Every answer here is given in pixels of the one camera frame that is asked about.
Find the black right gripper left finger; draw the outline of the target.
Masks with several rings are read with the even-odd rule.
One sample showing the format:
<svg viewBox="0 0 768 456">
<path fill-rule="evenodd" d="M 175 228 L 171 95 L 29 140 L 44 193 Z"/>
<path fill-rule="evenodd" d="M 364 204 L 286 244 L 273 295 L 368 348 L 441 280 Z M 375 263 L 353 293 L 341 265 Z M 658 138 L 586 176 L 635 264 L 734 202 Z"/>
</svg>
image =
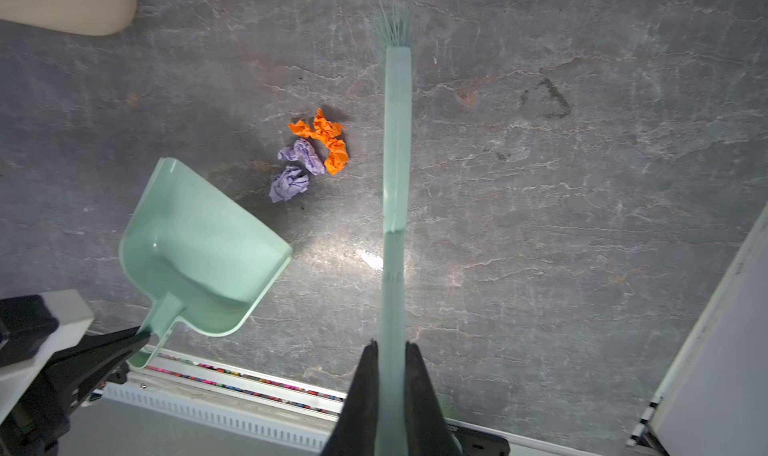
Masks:
<svg viewBox="0 0 768 456">
<path fill-rule="evenodd" d="M 363 350 L 347 398 L 322 456 L 369 456 L 375 454 L 378 424 L 378 345 L 371 341 Z"/>
</svg>

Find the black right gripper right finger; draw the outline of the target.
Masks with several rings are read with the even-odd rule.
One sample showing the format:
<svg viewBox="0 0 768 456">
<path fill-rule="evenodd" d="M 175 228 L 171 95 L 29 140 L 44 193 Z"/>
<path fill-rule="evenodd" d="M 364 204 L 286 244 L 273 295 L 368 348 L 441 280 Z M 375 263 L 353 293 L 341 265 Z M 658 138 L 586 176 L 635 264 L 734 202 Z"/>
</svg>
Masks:
<svg viewBox="0 0 768 456">
<path fill-rule="evenodd" d="M 421 351 L 415 343 L 406 343 L 405 361 L 405 427 L 408 454 L 460 456 L 461 448 L 445 422 Z"/>
</svg>

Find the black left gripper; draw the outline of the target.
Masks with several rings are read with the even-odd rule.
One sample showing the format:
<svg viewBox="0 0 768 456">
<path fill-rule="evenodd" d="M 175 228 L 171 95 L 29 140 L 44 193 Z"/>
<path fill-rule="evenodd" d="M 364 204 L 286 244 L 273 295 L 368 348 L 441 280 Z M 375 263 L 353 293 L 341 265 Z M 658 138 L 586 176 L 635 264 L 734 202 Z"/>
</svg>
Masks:
<svg viewBox="0 0 768 456">
<path fill-rule="evenodd" d="M 128 360 L 150 340 L 138 327 L 85 335 L 55 353 L 1 424 L 2 455 L 58 455 L 70 416 L 106 383 L 122 385 Z"/>
</svg>

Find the green plastic dustpan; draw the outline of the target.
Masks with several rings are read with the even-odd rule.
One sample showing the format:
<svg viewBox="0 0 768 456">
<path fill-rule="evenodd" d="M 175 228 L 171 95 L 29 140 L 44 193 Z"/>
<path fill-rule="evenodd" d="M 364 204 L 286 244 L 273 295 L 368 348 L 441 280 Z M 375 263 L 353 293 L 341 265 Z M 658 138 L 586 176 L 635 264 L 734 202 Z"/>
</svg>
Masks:
<svg viewBox="0 0 768 456">
<path fill-rule="evenodd" d="M 177 323 L 209 337 L 239 330 L 291 257 L 251 213 L 180 160 L 161 158 L 119 245 L 125 275 L 152 302 L 140 331 L 158 339 L 130 365 L 147 366 Z"/>
</svg>

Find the green hand brush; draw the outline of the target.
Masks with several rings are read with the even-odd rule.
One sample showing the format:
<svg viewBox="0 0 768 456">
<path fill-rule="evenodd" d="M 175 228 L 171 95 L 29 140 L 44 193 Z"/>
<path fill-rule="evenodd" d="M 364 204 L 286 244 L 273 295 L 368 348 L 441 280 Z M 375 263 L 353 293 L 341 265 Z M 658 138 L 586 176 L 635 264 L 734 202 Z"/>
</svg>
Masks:
<svg viewBox="0 0 768 456">
<path fill-rule="evenodd" d="M 384 65 L 383 255 L 378 319 L 379 407 L 374 453 L 406 455 L 405 237 L 412 145 L 409 14 L 395 1 L 375 21 Z"/>
</svg>

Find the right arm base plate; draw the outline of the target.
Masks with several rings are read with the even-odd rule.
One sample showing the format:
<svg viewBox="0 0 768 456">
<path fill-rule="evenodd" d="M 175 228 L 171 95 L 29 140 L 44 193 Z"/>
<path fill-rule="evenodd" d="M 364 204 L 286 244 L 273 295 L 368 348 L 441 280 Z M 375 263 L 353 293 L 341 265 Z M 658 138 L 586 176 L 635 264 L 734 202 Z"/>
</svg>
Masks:
<svg viewBox="0 0 768 456">
<path fill-rule="evenodd" d="M 510 454 L 509 442 L 501 436 L 455 424 L 448 424 L 448 429 L 464 456 L 508 456 Z"/>
</svg>

